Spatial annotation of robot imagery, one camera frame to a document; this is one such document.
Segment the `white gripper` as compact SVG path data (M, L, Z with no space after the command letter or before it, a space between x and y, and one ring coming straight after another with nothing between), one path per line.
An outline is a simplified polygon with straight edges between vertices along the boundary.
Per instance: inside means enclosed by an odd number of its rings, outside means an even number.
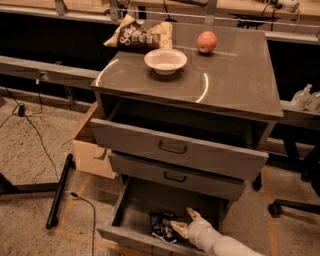
M221 237L221 234L194 209L187 207L187 212L192 218L189 224L184 222L171 221L170 224L184 239L195 245L204 252L212 252L215 242Z

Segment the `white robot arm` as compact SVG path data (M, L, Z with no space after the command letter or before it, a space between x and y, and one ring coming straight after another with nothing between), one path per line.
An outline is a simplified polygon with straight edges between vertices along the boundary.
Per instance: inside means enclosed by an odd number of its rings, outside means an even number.
M171 221L170 224L174 231L207 256L264 256L238 240L222 235L192 208L188 207L187 212L192 218L191 223Z

